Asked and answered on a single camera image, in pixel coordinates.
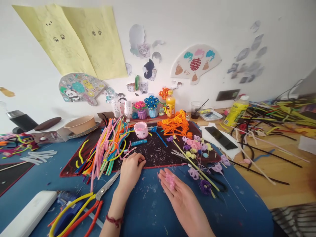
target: glass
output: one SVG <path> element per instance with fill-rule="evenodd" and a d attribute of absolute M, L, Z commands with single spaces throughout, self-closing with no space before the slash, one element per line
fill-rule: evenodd
<path fill-rule="evenodd" d="M 193 101 L 191 102 L 191 118 L 192 119 L 198 119 L 200 116 L 200 113 L 198 111 L 201 111 L 203 109 L 203 107 L 201 107 L 201 105 L 203 104 L 203 102 L 201 101 Z"/>

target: plastic bottle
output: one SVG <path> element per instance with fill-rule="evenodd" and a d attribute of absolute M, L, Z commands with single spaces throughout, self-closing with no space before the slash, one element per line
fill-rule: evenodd
<path fill-rule="evenodd" d="M 235 101 L 235 103 L 233 103 L 228 116 L 224 120 L 224 124 L 226 126 L 234 126 L 237 123 L 238 119 L 245 113 L 246 109 L 249 106 L 248 99 L 249 96 L 243 95 L 238 101 Z"/>
<path fill-rule="evenodd" d="M 168 96 L 166 98 L 166 105 L 167 105 L 167 117 L 169 119 L 174 118 L 175 116 L 175 98 L 173 97 L 173 91 L 169 90 L 168 91 Z"/>
<path fill-rule="evenodd" d="M 133 113 L 132 103 L 127 100 L 125 101 L 125 105 L 124 105 L 124 116 L 126 118 L 126 122 L 131 121 L 132 113 Z"/>
<path fill-rule="evenodd" d="M 118 97 L 112 97 L 111 99 L 111 105 L 112 105 L 112 110 L 114 117 L 118 118 L 123 114 L 123 109 L 121 106 L 121 103 L 118 101 Z"/>

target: phone screen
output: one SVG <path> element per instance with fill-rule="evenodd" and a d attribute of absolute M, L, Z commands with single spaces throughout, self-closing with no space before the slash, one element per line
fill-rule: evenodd
<path fill-rule="evenodd" d="M 209 132 L 226 150 L 235 149 L 237 146 L 225 137 L 217 128 L 215 127 L 207 127 L 205 128 L 206 131 Z"/>

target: red string bracelet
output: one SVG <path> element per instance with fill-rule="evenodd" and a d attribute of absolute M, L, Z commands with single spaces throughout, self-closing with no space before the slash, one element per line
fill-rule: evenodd
<path fill-rule="evenodd" d="M 116 228 L 119 228 L 119 224 L 123 223 L 123 217 L 120 219 L 115 220 L 114 218 L 108 217 L 108 215 L 106 215 L 106 220 L 110 223 L 115 224 Z"/>

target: paper bowl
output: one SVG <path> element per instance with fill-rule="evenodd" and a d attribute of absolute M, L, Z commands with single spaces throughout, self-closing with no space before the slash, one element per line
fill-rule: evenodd
<path fill-rule="evenodd" d="M 67 123 L 64 128 L 69 129 L 74 134 L 80 134 L 95 126 L 94 115 L 77 118 Z"/>

